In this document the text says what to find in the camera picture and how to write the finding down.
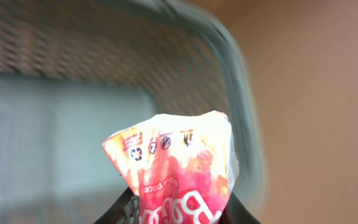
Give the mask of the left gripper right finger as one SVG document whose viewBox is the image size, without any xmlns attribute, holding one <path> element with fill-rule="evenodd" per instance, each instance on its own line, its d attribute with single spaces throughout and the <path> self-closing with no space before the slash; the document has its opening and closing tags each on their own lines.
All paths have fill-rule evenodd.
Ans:
<svg viewBox="0 0 358 224">
<path fill-rule="evenodd" d="M 231 193 L 219 224 L 260 224 L 260 222 L 245 208 L 236 195 Z"/>
</svg>

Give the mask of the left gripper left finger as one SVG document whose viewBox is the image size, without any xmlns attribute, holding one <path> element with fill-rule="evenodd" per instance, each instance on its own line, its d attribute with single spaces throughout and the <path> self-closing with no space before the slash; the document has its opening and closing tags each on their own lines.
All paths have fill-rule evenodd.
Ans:
<svg viewBox="0 0 358 224">
<path fill-rule="evenodd" d="M 140 198 L 128 187 L 94 224 L 140 224 Z"/>
</svg>

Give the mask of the red orange snack packet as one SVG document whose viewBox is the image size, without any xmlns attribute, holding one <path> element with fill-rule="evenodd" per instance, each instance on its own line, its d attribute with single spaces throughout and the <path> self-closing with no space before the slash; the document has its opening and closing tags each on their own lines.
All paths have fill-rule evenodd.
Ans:
<svg viewBox="0 0 358 224">
<path fill-rule="evenodd" d="M 239 164 L 226 114 L 157 114 L 112 134 L 103 149 L 134 195 L 141 223 L 217 223 Z"/>
</svg>

